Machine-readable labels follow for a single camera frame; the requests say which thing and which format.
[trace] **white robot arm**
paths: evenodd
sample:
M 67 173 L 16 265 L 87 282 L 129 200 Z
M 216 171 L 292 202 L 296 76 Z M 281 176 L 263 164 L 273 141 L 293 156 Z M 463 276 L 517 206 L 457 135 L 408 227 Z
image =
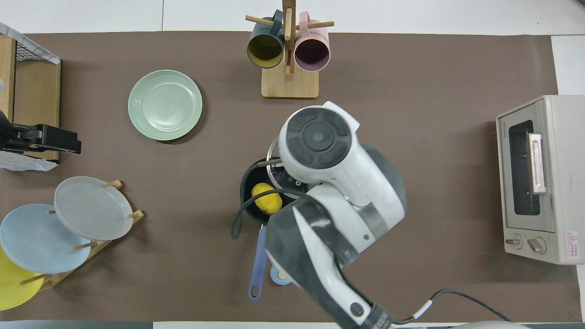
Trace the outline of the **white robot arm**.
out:
M 341 268 L 404 218 L 406 193 L 390 162 L 359 143 L 358 127 L 332 102 L 287 119 L 278 143 L 283 165 L 293 178 L 317 186 L 270 217 L 265 246 L 271 261 L 342 329 L 386 329 L 397 323 L 392 315 L 355 289 Z

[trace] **white cable connector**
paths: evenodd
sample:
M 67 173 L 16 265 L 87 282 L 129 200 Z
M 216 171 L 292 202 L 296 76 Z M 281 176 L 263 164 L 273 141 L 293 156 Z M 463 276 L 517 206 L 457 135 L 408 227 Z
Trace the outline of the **white cable connector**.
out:
M 421 307 L 421 309 L 412 315 L 414 320 L 418 319 L 424 312 L 426 312 L 426 310 L 429 309 L 429 307 L 432 305 L 432 303 L 433 303 L 432 300 L 430 300 L 430 299 L 427 300 L 426 303 Z

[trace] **purple handle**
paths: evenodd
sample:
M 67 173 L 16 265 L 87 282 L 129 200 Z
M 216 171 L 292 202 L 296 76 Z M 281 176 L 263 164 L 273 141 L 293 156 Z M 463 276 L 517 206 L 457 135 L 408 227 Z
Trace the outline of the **purple handle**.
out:
M 268 254 L 266 247 L 264 247 L 264 237 L 266 236 L 266 229 L 264 225 L 258 232 L 258 245 L 256 246 L 256 257 L 254 258 L 254 268 L 252 269 L 252 278 L 250 279 L 250 289 L 248 290 L 248 299 L 251 301 L 259 301 L 260 294 L 262 294 L 262 284 L 264 283 L 264 275 L 266 274 L 266 263 L 268 262 Z

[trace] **warning label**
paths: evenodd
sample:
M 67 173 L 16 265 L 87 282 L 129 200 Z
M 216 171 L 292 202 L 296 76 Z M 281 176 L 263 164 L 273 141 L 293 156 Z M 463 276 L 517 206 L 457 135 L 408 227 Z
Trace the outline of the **warning label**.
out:
M 579 258 L 579 240 L 576 231 L 567 231 L 567 258 Z

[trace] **mug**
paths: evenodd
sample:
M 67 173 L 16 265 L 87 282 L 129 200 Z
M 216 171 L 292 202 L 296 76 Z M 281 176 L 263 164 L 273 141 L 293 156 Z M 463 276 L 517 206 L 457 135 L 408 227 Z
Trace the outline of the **mug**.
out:
M 248 41 L 248 58 L 260 68 L 275 67 L 284 57 L 283 12 L 276 10 L 273 17 L 265 17 L 273 21 L 272 26 L 256 23 L 252 36 Z
M 329 32 L 327 28 L 309 29 L 308 24 L 319 23 L 311 20 L 308 12 L 300 14 L 297 32 L 297 41 L 294 45 L 294 61 L 305 71 L 321 71 L 329 64 L 331 50 L 329 49 Z

